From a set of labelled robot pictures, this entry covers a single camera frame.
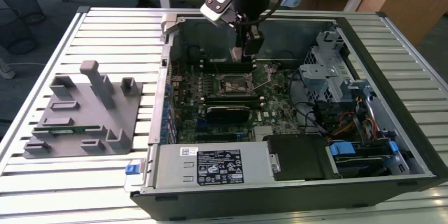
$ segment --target orange wire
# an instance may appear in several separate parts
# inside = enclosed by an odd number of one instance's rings
[[[374,133],[374,138],[375,140],[379,139],[378,135],[376,135],[376,121],[374,119],[371,119],[368,116],[366,117],[366,119],[371,122],[372,124],[372,133]]]
[[[339,127],[343,126],[343,119],[344,119],[344,116],[348,115],[348,114],[354,114],[355,112],[344,112],[344,114],[342,115],[342,118],[339,119]]]

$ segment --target floor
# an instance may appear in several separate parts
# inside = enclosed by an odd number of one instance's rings
[[[136,0],[38,0],[47,19],[31,27],[39,41],[39,47],[26,55],[10,55],[0,47],[0,55],[7,63],[36,62],[46,63],[52,55],[56,45],[63,37],[66,29],[74,18],[79,6],[95,7],[135,7]],[[172,0],[174,8],[199,8],[204,0],[194,0],[186,3],[184,0]],[[448,17],[443,17],[428,33],[426,39],[418,46],[439,74],[448,81],[448,69],[444,68],[448,58]],[[43,70],[40,65],[14,65],[16,77],[12,80],[0,79],[0,119],[12,120],[19,112],[20,106],[28,96],[39,74]],[[8,130],[8,124],[0,123],[0,139]]]

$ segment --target warning label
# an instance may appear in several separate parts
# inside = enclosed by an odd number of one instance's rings
[[[239,183],[244,183],[240,150],[198,152],[198,184]]]

